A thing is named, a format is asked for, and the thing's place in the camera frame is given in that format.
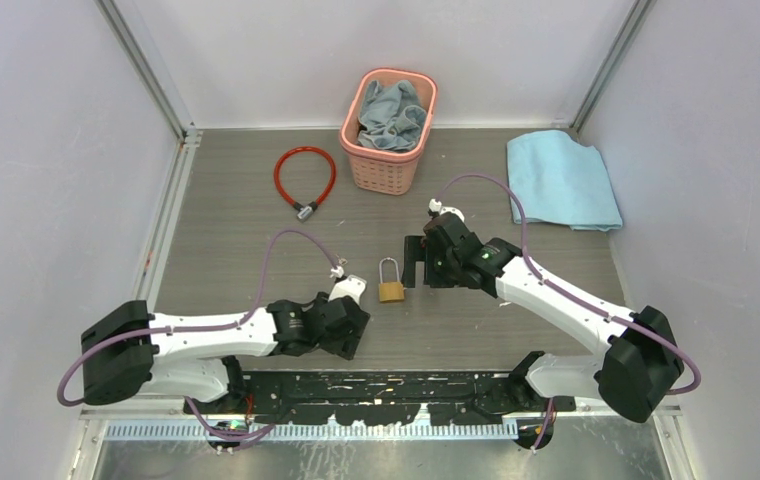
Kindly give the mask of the brass padlock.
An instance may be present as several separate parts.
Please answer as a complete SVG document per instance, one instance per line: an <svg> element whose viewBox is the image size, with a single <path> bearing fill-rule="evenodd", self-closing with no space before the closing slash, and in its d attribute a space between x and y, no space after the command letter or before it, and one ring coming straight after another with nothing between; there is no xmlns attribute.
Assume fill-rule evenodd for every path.
<svg viewBox="0 0 760 480"><path fill-rule="evenodd" d="M394 267L395 278L390 281L384 279L384 268L387 263ZM385 257L378 262L378 301L380 303L399 303L405 300L404 286L400 278L399 264L392 257Z"/></svg>

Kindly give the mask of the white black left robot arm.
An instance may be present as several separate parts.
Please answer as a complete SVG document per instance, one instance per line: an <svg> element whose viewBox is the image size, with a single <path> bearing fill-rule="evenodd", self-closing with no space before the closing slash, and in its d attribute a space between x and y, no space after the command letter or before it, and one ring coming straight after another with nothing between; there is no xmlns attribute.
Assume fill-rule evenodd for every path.
<svg viewBox="0 0 760 480"><path fill-rule="evenodd" d="M136 395L186 396L225 413L248 397L240 356L298 357L324 350L355 356L370 315L350 295L278 300L252 314L172 316L128 301L81 335L83 401L101 406Z"/></svg>

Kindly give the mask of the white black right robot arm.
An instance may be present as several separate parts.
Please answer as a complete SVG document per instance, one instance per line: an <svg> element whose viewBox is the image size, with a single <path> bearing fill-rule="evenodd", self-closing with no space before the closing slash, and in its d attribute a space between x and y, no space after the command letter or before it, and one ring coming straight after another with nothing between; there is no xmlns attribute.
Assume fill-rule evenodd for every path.
<svg viewBox="0 0 760 480"><path fill-rule="evenodd" d="M581 356L530 353L511 384L514 403L538 409L548 398L603 401L623 418L648 420L685 370L668 318L646 306L635 312L602 300L552 274L521 247L500 238L483 242L454 211L432 218L403 240L406 288L417 263L431 288L464 287L523 307L587 349Z"/></svg>

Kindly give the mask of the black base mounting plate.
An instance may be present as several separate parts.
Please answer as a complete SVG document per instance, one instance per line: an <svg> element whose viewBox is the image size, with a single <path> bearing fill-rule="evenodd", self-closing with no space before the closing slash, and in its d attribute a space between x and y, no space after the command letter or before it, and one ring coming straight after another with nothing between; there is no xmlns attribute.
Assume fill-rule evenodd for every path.
<svg viewBox="0 0 760 480"><path fill-rule="evenodd" d="M570 412L571 397L548 402L521 375L492 371L247 371L238 388L202 414L249 414L262 424L408 425L426 410L433 426L493 425L504 416L547 407Z"/></svg>

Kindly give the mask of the pink plastic basket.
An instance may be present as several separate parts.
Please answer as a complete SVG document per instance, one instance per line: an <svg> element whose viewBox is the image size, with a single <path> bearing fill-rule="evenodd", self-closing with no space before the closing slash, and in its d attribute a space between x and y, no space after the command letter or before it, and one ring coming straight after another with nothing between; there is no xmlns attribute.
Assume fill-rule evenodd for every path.
<svg viewBox="0 0 760 480"><path fill-rule="evenodd" d="M378 80L383 86L409 80L415 87L420 103L427 111L427 120L421 139L412 151L391 153L364 148L357 143L358 114L364 89L372 80ZM378 68L363 76L339 133L340 144L348 156L357 186L390 195L402 195L410 189L432 126L437 94L436 83L421 73Z"/></svg>

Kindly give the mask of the light blue folded towel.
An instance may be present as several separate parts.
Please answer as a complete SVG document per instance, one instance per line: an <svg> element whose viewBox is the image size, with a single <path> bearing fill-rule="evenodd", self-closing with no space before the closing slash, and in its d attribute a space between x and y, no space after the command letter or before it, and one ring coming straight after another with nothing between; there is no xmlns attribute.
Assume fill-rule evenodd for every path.
<svg viewBox="0 0 760 480"><path fill-rule="evenodd" d="M610 178L599 151L561 130L520 135L506 144L508 186L516 224L544 222L573 230L608 232L623 227Z"/></svg>

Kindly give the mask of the grey cloth in basket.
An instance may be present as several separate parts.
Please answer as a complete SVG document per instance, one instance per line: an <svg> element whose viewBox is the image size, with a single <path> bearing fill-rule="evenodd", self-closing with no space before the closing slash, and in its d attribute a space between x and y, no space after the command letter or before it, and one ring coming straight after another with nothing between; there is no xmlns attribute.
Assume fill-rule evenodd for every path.
<svg viewBox="0 0 760 480"><path fill-rule="evenodd" d="M426 120L427 111L409 80L387 86L372 80L363 93L357 143L391 153L412 151L421 139Z"/></svg>

